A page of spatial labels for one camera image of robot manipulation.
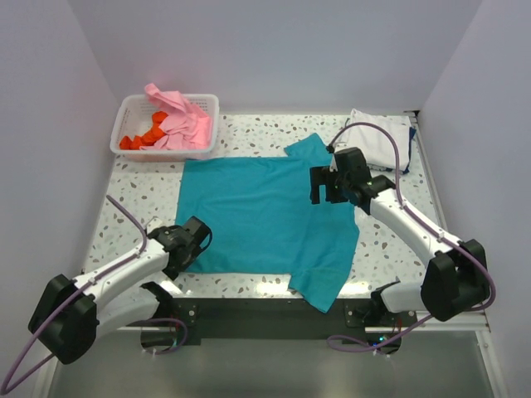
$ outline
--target pink cloth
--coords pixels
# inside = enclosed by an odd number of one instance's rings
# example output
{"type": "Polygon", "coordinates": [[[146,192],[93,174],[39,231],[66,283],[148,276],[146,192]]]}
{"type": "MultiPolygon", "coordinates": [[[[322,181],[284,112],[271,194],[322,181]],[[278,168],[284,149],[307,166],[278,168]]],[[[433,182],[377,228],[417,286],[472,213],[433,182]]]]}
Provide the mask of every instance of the pink cloth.
{"type": "Polygon", "coordinates": [[[212,136],[212,120],[199,106],[191,104],[178,91],[162,92],[150,83],[144,87],[151,104],[166,112],[168,117],[160,124],[166,136],[153,147],[141,149],[196,150],[206,149],[212,136]]]}

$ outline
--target teal t-shirt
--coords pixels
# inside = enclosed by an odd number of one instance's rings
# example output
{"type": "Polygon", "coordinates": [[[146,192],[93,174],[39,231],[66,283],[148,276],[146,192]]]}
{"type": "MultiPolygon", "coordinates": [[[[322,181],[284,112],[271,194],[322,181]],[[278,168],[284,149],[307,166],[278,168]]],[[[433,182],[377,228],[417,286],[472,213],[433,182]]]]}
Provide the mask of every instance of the teal t-shirt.
{"type": "Polygon", "coordinates": [[[311,204],[309,168],[330,164],[332,156],[317,134],[285,152],[185,163],[176,224],[196,216],[212,229],[211,245],[188,270],[291,274],[289,287],[327,312],[358,242],[354,208],[311,204]]]}

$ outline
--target t-shirt sleeve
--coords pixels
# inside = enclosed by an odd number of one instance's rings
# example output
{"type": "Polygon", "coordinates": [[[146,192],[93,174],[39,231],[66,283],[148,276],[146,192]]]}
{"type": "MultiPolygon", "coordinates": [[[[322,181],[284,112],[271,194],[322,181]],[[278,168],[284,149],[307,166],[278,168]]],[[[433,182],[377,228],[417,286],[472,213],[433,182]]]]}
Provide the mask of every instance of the t-shirt sleeve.
{"type": "Polygon", "coordinates": [[[298,143],[292,143],[284,150],[289,157],[302,158],[316,166],[324,166],[332,160],[332,155],[328,153],[323,140],[316,133],[298,143]]]}

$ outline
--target orange cloth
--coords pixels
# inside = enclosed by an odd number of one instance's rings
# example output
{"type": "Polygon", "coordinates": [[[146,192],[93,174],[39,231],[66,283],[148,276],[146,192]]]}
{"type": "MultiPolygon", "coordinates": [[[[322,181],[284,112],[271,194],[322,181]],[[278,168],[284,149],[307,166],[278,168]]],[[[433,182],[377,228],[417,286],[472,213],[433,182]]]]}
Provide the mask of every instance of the orange cloth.
{"type": "Polygon", "coordinates": [[[122,150],[140,150],[140,147],[151,146],[157,141],[159,141],[165,134],[163,130],[160,129],[160,124],[168,117],[166,112],[159,110],[151,116],[153,121],[153,127],[146,132],[142,137],[135,135],[133,140],[128,136],[122,138],[119,142],[119,148],[122,150]]]}
{"type": "Polygon", "coordinates": [[[131,138],[129,138],[127,135],[122,138],[122,140],[119,142],[119,148],[122,151],[127,151],[128,149],[131,149],[131,138]]]}

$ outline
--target cable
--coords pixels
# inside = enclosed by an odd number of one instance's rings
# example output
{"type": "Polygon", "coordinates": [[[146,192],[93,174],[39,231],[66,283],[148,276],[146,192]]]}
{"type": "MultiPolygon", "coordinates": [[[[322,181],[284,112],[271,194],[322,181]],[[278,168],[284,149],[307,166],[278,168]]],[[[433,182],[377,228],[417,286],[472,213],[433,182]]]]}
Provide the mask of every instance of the cable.
{"type": "Polygon", "coordinates": [[[147,322],[147,323],[173,322],[173,323],[175,323],[176,326],[179,325],[184,331],[184,336],[183,336],[183,338],[181,339],[181,341],[178,344],[175,344],[172,347],[166,348],[166,349],[164,349],[162,351],[153,350],[153,353],[155,355],[164,355],[164,354],[169,354],[170,352],[176,352],[180,347],[183,346],[184,342],[186,342],[186,340],[188,338],[188,328],[187,328],[186,324],[183,321],[181,321],[180,319],[176,319],[176,318],[157,318],[157,319],[148,319],[145,322],[147,322]]]}
{"type": "MultiPolygon", "coordinates": [[[[334,138],[332,138],[332,141],[330,141],[330,144],[326,147],[327,150],[330,153],[334,153],[334,144],[335,144],[336,140],[339,138],[339,136],[341,136],[341,134],[343,134],[348,129],[350,129],[352,127],[356,127],[356,126],[367,126],[367,127],[376,129],[380,133],[382,133],[383,135],[385,135],[387,137],[387,139],[389,140],[389,142],[392,145],[392,150],[395,153],[395,180],[396,180],[395,181],[395,185],[396,185],[396,190],[397,190],[398,203],[400,204],[400,206],[402,206],[404,211],[413,220],[415,220],[417,222],[417,224],[419,226],[424,228],[429,234],[433,235],[434,237],[436,237],[438,239],[439,238],[438,232],[436,230],[434,230],[433,228],[431,228],[427,223],[425,223],[424,220],[422,220],[413,210],[411,210],[403,202],[402,193],[400,191],[400,155],[398,154],[397,143],[395,142],[395,140],[393,139],[393,137],[391,136],[390,133],[388,133],[385,129],[382,129],[380,126],[378,126],[376,124],[369,123],[369,122],[351,123],[351,124],[348,124],[345,127],[343,127],[341,130],[339,130],[339,132],[337,134],[335,134],[334,138]]],[[[441,241],[443,243],[449,245],[452,249],[457,250],[464,257],[466,257],[483,274],[483,276],[487,279],[487,282],[489,283],[490,296],[489,296],[489,299],[487,300],[487,302],[483,303],[483,304],[481,304],[481,305],[479,305],[477,307],[473,307],[469,311],[480,311],[482,309],[486,309],[486,308],[490,307],[492,305],[492,303],[496,300],[496,286],[495,286],[494,281],[493,281],[492,277],[490,276],[489,272],[485,269],[485,267],[473,255],[471,255],[468,251],[466,251],[465,249],[463,249],[459,245],[454,244],[450,240],[446,239],[444,236],[441,237],[441,241]]],[[[397,340],[398,338],[400,338],[402,336],[405,336],[411,330],[421,326],[423,323],[425,323],[426,321],[428,321],[429,319],[432,319],[432,318],[433,318],[432,315],[428,315],[428,316],[416,321],[415,323],[413,323],[409,328],[405,329],[403,332],[399,332],[398,334],[394,335],[393,337],[390,337],[388,340],[386,340],[384,342],[381,342],[381,343],[377,344],[376,346],[368,346],[365,342],[362,342],[361,340],[358,340],[357,338],[350,337],[350,336],[344,336],[344,335],[333,335],[333,336],[330,336],[329,338],[326,339],[326,342],[328,343],[330,348],[332,348],[334,350],[337,350],[337,351],[342,351],[342,352],[369,352],[369,351],[374,351],[374,350],[378,350],[381,347],[385,347],[387,344],[389,344],[391,342],[394,342],[395,340],[397,340]],[[362,345],[364,345],[366,347],[353,349],[351,347],[338,346],[338,345],[332,343],[334,340],[349,340],[350,342],[356,342],[356,343],[362,344],[362,345]]]]}
{"type": "MultiPolygon", "coordinates": [[[[146,236],[146,233],[144,231],[144,228],[140,225],[140,223],[129,213],[122,205],[120,205],[113,197],[110,195],[107,195],[106,198],[122,213],[125,217],[127,217],[133,224],[136,226],[140,233],[142,234],[142,245],[139,248],[138,253],[134,253],[130,255],[129,257],[117,262],[115,265],[109,267],[105,271],[101,272],[100,274],[96,275],[94,277],[95,280],[99,280],[106,276],[107,274],[115,271],[119,267],[126,265],[131,260],[134,260],[138,258],[138,256],[145,250],[146,245],[148,244],[148,237],[146,236]]],[[[29,376],[31,376],[35,371],[37,371],[41,366],[43,366],[45,363],[50,361],[54,355],[51,354],[48,357],[44,358],[42,361],[37,363],[34,367],[32,367],[29,371],[24,373],[18,380],[16,380],[12,385],[9,385],[9,382],[13,378],[15,372],[17,371],[18,367],[20,366],[22,360],[26,357],[27,353],[30,351],[30,348],[32,348],[33,344],[37,341],[39,336],[41,336],[44,329],[50,325],[50,323],[59,315],[67,306],[68,304],[72,303],[80,294],[83,293],[84,290],[88,289],[90,286],[92,286],[92,282],[87,282],[83,286],[81,286],[79,289],[76,290],[75,293],[73,293],[69,298],[67,298],[64,302],[62,302],[56,309],[53,311],[48,318],[42,323],[42,325],[35,331],[35,333],[32,334],[31,338],[27,342],[26,346],[22,349],[21,353],[18,355],[15,362],[12,364],[11,368],[6,374],[6,377],[4,378],[2,382],[2,387],[0,387],[0,396],[5,396],[9,394],[11,391],[13,391],[15,388],[17,388],[23,381],[25,381],[29,376]]]]}

